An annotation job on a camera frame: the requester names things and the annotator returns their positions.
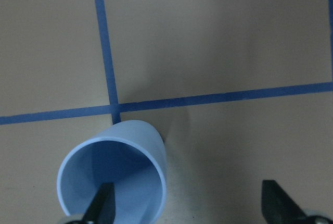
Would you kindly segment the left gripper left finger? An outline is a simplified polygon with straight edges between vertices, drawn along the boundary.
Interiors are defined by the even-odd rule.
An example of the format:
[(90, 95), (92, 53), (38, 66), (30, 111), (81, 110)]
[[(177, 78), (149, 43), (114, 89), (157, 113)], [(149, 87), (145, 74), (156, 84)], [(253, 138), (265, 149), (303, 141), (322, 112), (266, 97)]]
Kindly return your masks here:
[(113, 183), (103, 183), (82, 218), (82, 223), (112, 224), (115, 220), (115, 190)]

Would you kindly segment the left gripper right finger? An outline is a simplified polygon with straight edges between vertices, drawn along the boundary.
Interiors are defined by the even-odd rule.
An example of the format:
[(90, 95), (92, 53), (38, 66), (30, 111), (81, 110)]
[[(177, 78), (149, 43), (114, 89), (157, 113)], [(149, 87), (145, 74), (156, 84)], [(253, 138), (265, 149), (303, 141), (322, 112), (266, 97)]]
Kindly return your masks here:
[(307, 214), (275, 180), (263, 180), (261, 212), (266, 223), (301, 223)]

